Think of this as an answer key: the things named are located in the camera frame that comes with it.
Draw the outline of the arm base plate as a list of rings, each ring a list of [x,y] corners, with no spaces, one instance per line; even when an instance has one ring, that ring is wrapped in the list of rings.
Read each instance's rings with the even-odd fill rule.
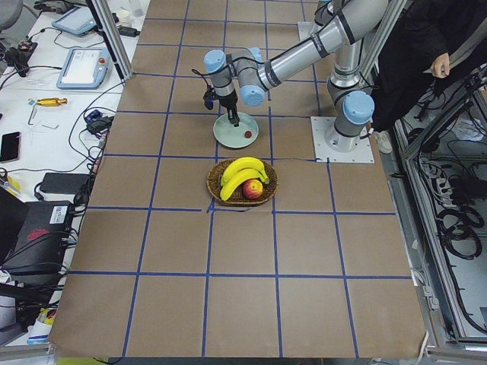
[[[314,154],[322,163],[374,163],[374,154],[364,126],[355,137],[344,137],[335,130],[335,117],[311,116]]]

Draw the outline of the person's hand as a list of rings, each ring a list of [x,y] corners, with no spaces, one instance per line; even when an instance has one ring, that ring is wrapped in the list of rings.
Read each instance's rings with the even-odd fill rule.
[[[449,54],[443,53],[439,55],[431,64],[430,67],[431,74],[435,78],[446,78],[450,74],[450,56]]]

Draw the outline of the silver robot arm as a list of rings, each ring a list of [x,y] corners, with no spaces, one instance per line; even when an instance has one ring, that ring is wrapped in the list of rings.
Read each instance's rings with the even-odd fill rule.
[[[318,30],[266,61],[256,47],[231,54],[220,49],[207,52],[206,73],[201,75],[211,80],[203,96],[205,107],[212,110],[217,100],[227,110],[228,121],[238,125],[239,99],[248,106],[259,106],[268,90],[364,38],[379,24],[387,6],[387,1],[348,1],[335,6],[333,16]]]

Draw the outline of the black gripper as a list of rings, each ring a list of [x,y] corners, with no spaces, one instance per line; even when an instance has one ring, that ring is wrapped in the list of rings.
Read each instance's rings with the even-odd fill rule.
[[[220,104],[228,111],[228,121],[234,127],[238,127],[240,117],[237,112],[238,97],[236,94],[228,94],[219,97]]]

